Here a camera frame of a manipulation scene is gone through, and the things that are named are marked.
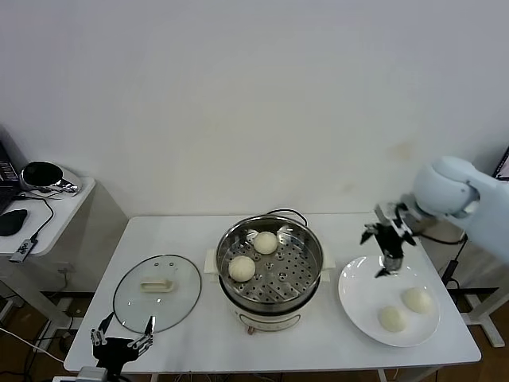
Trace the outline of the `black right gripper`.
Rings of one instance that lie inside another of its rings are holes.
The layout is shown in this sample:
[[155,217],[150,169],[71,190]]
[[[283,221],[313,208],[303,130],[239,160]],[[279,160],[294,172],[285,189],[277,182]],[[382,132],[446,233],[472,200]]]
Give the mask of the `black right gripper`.
[[359,244],[363,245],[372,236],[375,236],[384,254],[382,257],[382,268],[375,277],[388,276],[399,271],[402,267],[402,257],[404,256],[402,245],[404,243],[412,244],[412,235],[408,232],[404,232],[400,236],[398,232],[389,225],[380,223],[366,224]]

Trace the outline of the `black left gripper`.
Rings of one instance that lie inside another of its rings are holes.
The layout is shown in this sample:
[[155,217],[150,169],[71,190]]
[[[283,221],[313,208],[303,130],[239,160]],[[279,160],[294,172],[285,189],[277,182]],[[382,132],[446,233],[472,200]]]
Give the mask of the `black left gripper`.
[[147,322],[144,334],[138,339],[132,341],[126,338],[106,338],[107,329],[114,315],[113,312],[109,313],[96,329],[91,329],[92,353],[97,360],[96,366],[100,368],[123,368],[126,363],[138,359],[136,349],[150,347],[153,343],[153,315]]

